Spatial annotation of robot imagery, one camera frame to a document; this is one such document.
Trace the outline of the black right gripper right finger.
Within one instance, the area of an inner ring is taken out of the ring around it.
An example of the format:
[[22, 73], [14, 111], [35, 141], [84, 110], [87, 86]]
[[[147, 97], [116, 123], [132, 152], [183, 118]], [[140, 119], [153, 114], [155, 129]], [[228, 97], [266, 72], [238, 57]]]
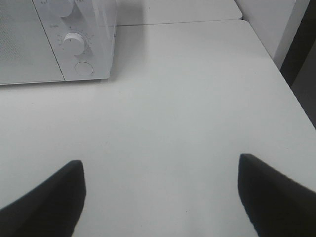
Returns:
[[241, 154], [237, 188], [260, 237], [314, 237], [316, 194], [252, 154]]

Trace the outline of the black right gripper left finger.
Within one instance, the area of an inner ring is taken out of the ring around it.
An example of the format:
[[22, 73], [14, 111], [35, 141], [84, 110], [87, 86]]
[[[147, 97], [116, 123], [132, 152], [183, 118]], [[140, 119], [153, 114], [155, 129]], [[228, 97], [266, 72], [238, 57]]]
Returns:
[[82, 161], [72, 160], [1, 208], [2, 237], [71, 237], [86, 197]]

